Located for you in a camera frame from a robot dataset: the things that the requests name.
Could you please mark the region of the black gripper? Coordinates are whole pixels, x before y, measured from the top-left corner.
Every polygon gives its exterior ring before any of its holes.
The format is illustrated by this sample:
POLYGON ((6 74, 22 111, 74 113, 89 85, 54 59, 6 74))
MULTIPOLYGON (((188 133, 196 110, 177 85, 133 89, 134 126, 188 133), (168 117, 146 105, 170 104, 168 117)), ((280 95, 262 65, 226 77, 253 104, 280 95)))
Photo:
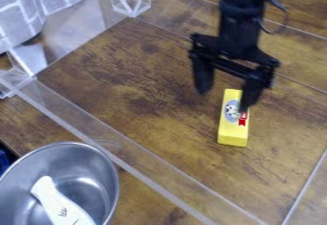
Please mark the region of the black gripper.
POLYGON ((193 33, 189 59, 193 64, 193 86, 200 95, 212 88, 214 70, 242 79, 238 111, 256 104, 261 92, 270 87, 280 62, 257 47, 261 14, 260 6, 241 7, 220 2, 218 35, 193 33))

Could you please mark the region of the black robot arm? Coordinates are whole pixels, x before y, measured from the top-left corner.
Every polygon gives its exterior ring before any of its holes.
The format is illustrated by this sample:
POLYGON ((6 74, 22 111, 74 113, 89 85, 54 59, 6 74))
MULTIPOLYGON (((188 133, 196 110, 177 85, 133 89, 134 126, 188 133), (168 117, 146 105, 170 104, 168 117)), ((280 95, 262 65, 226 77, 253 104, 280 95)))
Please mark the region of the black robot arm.
POLYGON ((240 112, 254 105, 262 90, 272 86, 274 69, 280 66, 257 47, 265 1, 272 0, 221 0, 218 35, 190 35, 194 90, 198 94, 210 90, 214 70, 242 79, 240 112))

